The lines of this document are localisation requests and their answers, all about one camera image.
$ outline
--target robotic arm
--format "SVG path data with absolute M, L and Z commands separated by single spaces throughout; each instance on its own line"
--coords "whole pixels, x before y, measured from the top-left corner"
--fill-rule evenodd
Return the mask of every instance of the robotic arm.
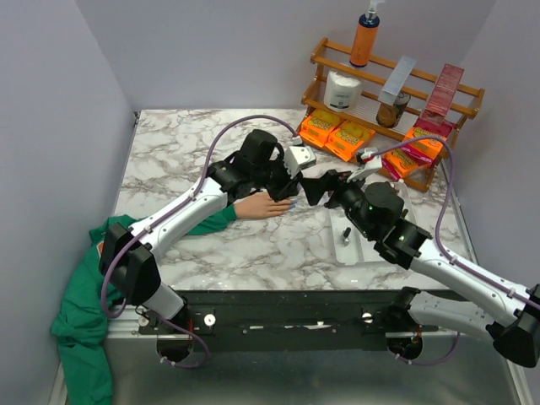
M 271 159 L 274 151 L 278 157 Z M 119 252 L 129 250 L 114 266 L 111 282 L 130 305 L 142 305 L 175 325 L 185 325 L 186 301 L 161 282 L 157 263 L 170 245 L 191 228 L 227 205 L 266 188 L 276 201 L 305 190 L 308 203 L 317 205 L 330 196 L 325 207 L 341 208 L 348 219 L 389 263 L 412 269 L 456 291 L 470 302 L 445 300 L 417 289 L 405 288 L 389 308 L 396 323 L 445 327 L 473 336 L 493 339 L 494 347 L 507 359 L 533 367 L 540 355 L 540 288 L 534 289 L 499 278 L 480 266 L 439 245 L 424 229 L 408 222 L 403 200 L 388 182 L 371 183 L 365 178 L 381 168 L 381 157 L 367 150 L 353 172 L 329 170 L 318 179 L 307 179 L 301 170 L 314 165 L 315 155 L 302 145 L 287 150 L 264 131 L 251 132 L 239 151 L 210 165 L 197 195 L 192 187 L 156 214 L 130 229 L 111 226 L 105 237 L 100 270 L 111 267 Z M 179 201 L 187 201 L 170 215 Z M 154 225 L 155 219 L 167 217 Z M 144 234 L 138 240 L 134 235 Z M 495 288 L 503 284 L 506 292 Z M 530 303 L 517 300 L 526 297 Z

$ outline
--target white container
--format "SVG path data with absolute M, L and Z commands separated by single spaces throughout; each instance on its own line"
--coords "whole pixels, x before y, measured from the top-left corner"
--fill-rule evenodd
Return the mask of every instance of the white container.
M 324 105 L 330 110 L 346 111 L 354 106 L 362 92 L 362 82 L 331 70 L 328 73 L 327 88 L 324 92 Z

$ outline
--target pink box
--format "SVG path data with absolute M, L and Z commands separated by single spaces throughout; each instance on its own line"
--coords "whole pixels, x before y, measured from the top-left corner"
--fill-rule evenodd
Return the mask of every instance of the pink box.
M 440 125 L 448 114 L 464 70 L 448 63 L 442 68 L 421 119 Z

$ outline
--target green sleeve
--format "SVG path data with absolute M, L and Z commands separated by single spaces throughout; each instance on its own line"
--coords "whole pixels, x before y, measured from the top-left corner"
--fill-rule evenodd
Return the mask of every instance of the green sleeve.
M 188 235 L 207 235 L 213 232 L 224 230 L 227 226 L 237 219 L 234 205 L 229 205 L 223 211 L 203 220 L 199 225 L 190 230 Z

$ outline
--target orange snack package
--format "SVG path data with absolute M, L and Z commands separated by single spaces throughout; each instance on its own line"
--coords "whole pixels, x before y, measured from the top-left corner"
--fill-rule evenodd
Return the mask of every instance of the orange snack package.
M 440 125 L 435 125 L 431 122 L 418 119 L 414 126 L 405 135 L 404 141 L 412 138 L 424 137 L 426 135 L 435 135 L 438 138 L 447 139 L 454 129 L 454 124 L 448 121 L 443 121 Z M 402 149 L 408 155 L 430 165 L 433 164 L 441 149 L 442 143 L 432 139 L 424 139 L 422 141 L 413 142 L 405 145 Z
M 382 166 L 394 181 L 398 181 L 427 168 L 429 164 L 418 162 L 401 149 L 394 149 L 382 156 Z
M 328 140 L 330 132 L 336 129 L 340 123 L 341 118 L 338 115 L 323 110 L 315 110 L 302 121 L 300 136 L 309 143 L 322 148 Z
M 372 129 L 346 121 L 330 134 L 324 146 L 348 162 L 354 157 L 356 151 L 365 148 L 374 136 L 375 131 Z

